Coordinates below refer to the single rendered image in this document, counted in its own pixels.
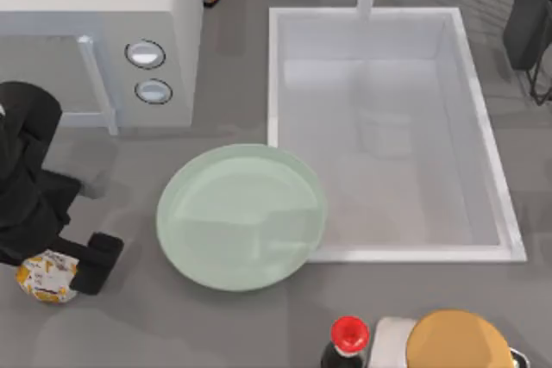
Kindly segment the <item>yellow and white packet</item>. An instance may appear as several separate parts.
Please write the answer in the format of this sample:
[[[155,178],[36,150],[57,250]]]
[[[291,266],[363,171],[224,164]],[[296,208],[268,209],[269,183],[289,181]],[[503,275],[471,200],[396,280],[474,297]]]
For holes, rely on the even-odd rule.
[[[22,290],[44,303],[68,303],[78,292],[70,287],[78,260],[51,250],[25,259],[17,268],[16,281]]]

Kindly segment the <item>pale green plate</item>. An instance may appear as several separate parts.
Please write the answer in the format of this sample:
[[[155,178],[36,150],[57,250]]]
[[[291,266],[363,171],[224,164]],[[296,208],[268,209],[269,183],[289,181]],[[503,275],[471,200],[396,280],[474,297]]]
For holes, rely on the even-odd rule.
[[[266,144],[217,147],[170,178],[156,209],[156,236],[174,269],[203,287],[265,289],[318,249],[328,202],[304,161]]]

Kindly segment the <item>large microwave knob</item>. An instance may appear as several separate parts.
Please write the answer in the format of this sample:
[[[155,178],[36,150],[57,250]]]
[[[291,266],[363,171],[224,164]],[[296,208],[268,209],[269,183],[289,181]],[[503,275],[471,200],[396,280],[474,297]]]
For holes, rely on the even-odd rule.
[[[144,70],[152,70],[162,66],[166,60],[165,50],[151,40],[140,40],[129,43],[124,49],[127,61]]]

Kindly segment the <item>small microwave knob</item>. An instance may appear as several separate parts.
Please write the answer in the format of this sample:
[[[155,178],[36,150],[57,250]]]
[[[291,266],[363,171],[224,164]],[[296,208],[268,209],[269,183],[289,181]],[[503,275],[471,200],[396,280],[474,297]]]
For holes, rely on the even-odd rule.
[[[135,86],[135,95],[144,103],[164,105],[173,98],[173,89],[166,82],[151,78]]]

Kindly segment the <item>white sink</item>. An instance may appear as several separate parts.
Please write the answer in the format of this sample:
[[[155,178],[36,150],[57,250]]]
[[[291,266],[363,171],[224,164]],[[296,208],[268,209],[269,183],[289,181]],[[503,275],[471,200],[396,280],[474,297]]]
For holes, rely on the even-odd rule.
[[[315,263],[527,259],[457,8],[272,8],[271,146],[328,200]]]

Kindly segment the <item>dark bottle with red cap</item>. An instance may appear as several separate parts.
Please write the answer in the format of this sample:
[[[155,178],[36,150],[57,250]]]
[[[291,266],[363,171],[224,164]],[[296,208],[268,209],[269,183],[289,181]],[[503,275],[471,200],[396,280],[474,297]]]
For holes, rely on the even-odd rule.
[[[320,368],[367,368],[368,325],[359,317],[344,315],[330,329]]]

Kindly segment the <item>pale grey rounded box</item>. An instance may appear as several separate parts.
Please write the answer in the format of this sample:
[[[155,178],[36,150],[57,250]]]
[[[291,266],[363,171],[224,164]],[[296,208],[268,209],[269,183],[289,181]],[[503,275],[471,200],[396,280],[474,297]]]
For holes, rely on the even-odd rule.
[[[406,343],[417,320],[383,317],[376,327],[367,368],[407,368]]]

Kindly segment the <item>pale microwave oven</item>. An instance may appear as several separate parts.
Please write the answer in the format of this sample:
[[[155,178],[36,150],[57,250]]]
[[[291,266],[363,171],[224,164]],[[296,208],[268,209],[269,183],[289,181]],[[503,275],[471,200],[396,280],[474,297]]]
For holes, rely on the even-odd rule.
[[[0,82],[50,92],[69,128],[106,128],[77,37],[94,41],[97,64],[123,128],[187,128],[193,117],[204,8],[201,0],[0,0]],[[130,64],[127,44],[151,40],[165,50],[152,70]],[[172,88],[164,105],[144,103],[135,86],[157,78]]]

